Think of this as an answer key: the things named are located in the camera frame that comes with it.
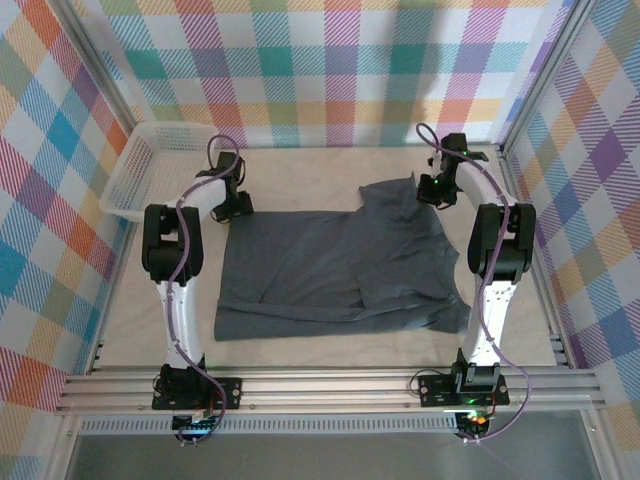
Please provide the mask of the grey blue t-shirt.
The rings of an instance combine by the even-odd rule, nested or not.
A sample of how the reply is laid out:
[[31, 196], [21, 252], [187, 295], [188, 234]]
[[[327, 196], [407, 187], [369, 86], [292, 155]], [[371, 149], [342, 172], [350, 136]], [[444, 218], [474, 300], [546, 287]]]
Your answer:
[[231, 224], [218, 341], [466, 330], [459, 258], [414, 178], [362, 186], [353, 212], [258, 212]]

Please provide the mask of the white plastic mesh basket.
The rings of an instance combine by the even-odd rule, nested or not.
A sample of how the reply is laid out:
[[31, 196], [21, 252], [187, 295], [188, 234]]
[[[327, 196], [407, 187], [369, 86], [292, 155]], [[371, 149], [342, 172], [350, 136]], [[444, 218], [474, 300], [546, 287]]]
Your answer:
[[212, 125], [154, 121], [138, 124], [120, 154], [99, 200], [102, 212], [141, 222], [149, 204], [182, 194], [206, 169]]

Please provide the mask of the plaid backdrop cloth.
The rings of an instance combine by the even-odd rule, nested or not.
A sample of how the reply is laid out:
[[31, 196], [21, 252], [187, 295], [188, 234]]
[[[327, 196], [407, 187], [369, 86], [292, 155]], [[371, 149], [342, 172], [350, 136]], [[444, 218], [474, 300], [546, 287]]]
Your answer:
[[0, 480], [37, 480], [126, 235], [98, 205], [127, 137], [47, 0], [0, 0]]
[[640, 480], [640, 0], [594, 0], [511, 165], [575, 363]]
[[502, 138], [575, 0], [86, 0], [139, 121], [247, 147]]

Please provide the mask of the left controller circuit board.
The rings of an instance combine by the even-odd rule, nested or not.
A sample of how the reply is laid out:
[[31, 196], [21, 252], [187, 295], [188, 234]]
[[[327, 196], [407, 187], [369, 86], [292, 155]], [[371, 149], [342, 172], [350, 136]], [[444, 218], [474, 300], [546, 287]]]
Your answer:
[[171, 430], [182, 435], [204, 435], [216, 428], [217, 420], [217, 415], [175, 415], [171, 420]]

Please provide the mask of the controller circuit board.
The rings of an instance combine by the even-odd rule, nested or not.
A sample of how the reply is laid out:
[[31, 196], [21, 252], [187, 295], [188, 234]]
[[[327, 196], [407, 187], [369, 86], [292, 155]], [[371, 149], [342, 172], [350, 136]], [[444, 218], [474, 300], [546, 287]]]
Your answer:
[[217, 420], [217, 415], [175, 415], [171, 420], [171, 430], [182, 435], [204, 435], [216, 428]]
[[483, 412], [457, 412], [455, 419], [458, 429], [457, 435], [462, 439], [484, 437], [489, 431], [491, 417]]

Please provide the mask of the right controller circuit board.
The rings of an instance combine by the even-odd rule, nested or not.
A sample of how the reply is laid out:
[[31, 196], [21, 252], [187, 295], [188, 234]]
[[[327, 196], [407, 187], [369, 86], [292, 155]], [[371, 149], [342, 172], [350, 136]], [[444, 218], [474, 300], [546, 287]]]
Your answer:
[[457, 412], [455, 419], [458, 429], [457, 435], [462, 439], [484, 437], [489, 431], [491, 417], [483, 412]]

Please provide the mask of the grey metal panel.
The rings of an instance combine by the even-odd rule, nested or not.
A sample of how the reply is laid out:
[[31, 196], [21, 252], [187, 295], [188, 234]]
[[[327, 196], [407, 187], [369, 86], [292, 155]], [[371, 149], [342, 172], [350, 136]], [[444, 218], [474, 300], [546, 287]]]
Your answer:
[[601, 480], [582, 449], [508, 453], [419, 434], [83, 436], [64, 480]]

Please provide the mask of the aluminium corner post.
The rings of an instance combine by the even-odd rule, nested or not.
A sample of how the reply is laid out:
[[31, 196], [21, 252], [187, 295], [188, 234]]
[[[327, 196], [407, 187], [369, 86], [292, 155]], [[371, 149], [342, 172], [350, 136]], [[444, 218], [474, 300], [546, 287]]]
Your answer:
[[104, 95], [123, 130], [130, 134], [143, 118], [124, 50], [102, 0], [47, 0], [85, 68]]
[[504, 123], [494, 140], [502, 153], [524, 134], [597, 1], [548, 0], [514, 78], [519, 91], [508, 94], [510, 110], [499, 117]]

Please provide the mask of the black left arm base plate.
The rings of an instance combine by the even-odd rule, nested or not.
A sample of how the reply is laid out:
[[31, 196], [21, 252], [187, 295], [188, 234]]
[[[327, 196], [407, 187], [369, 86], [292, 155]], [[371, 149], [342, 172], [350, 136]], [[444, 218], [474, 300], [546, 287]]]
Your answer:
[[[242, 396], [242, 380], [217, 378], [225, 395], [226, 408], [237, 410]], [[200, 376], [194, 378], [156, 378], [153, 383], [153, 410], [220, 410], [223, 398], [218, 388]]]

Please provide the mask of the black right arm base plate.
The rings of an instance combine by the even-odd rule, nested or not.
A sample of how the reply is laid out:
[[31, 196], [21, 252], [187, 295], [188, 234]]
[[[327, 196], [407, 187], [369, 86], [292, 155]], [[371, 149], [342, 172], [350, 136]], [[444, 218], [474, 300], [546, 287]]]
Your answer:
[[418, 393], [422, 407], [508, 406], [509, 392], [503, 375], [493, 385], [458, 387], [451, 375], [418, 377]]

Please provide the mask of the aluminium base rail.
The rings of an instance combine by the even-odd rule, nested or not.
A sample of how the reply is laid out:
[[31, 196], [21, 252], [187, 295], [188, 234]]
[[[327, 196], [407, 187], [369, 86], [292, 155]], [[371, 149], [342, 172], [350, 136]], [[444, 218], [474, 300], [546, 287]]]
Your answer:
[[[502, 371], [509, 392], [507, 410], [602, 408], [604, 393], [591, 370], [560, 366]], [[56, 411], [60, 415], [149, 414], [158, 371], [147, 367], [104, 367], [66, 380]], [[224, 368], [212, 376], [239, 377], [241, 413], [413, 412], [420, 401], [409, 385], [415, 371], [393, 368]]]

